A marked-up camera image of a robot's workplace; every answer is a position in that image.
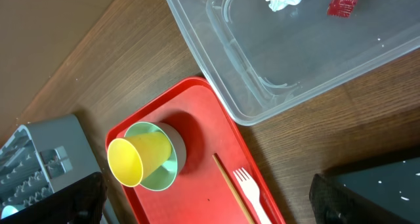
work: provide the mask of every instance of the clear plastic bin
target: clear plastic bin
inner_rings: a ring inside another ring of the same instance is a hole
[[[219,99],[253,125],[420,46],[419,0],[358,0],[350,18],[331,0],[272,12],[265,0],[167,0]]]

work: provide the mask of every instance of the plastic fork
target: plastic fork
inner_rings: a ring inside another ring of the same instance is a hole
[[[271,224],[270,219],[268,218],[260,203],[260,188],[258,188],[258,185],[254,181],[252,176],[250,176],[244,168],[237,169],[236,171],[234,171],[234,175],[238,180],[238,183],[241,186],[243,193],[254,207],[254,210],[257,213],[260,222],[262,224]]]

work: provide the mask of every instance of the wooden stick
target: wooden stick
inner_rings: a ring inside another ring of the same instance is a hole
[[[229,179],[229,176],[226,174],[226,171],[222,167],[221,162],[219,161],[219,158],[217,157],[216,154],[213,154],[213,158],[215,159],[216,165],[219,168],[220,172],[222,173],[224,180],[228,184],[230,191],[232,192],[236,201],[238,202],[239,206],[241,207],[243,214],[245,214],[245,217],[247,218],[248,223],[255,224],[254,219],[252,219],[252,216],[247,209],[247,206],[245,206],[245,204],[243,203],[243,201],[241,199],[241,196],[239,196],[237,190],[235,189],[234,184],[232,184],[232,182]]]

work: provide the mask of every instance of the tray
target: tray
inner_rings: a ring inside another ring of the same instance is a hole
[[[236,124],[205,79],[186,78],[143,106],[109,131],[106,148],[138,121],[172,125],[187,150],[185,167],[167,190],[153,192],[140,186],[123,186],[139,223],[247,223],[212,158],[214,153],[219,155],[256,223],[257,215],[232,175],[234,169],[244,167],[253,176],[271,222],[285,223]]]

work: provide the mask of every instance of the dish rack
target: dish rack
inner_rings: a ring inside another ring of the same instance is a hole
[[[0,205],[25,208],[100,171],[77,118],[21,125],[0,149]],[[118,223],[109,200],[102,223]]]

